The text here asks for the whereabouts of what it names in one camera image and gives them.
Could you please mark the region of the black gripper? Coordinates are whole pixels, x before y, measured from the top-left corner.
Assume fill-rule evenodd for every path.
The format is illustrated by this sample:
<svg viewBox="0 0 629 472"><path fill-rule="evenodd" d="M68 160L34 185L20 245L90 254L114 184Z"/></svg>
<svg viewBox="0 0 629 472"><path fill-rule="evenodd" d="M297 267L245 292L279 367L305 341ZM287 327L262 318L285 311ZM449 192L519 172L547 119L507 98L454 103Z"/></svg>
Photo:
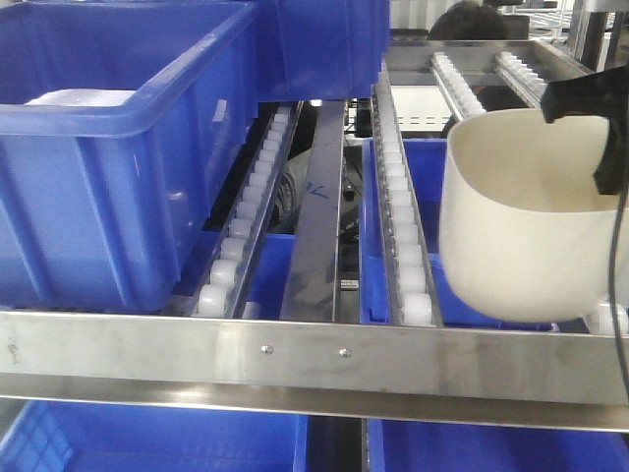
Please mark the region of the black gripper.
<svg viewBox="0 0 629 472"><path fill-rule="evenodd" d="M607 138L594 180L600 195L619 194L628 147L628 66L551 82L544 89L540 107L546 123L568 116L607 119Z"/></svg>

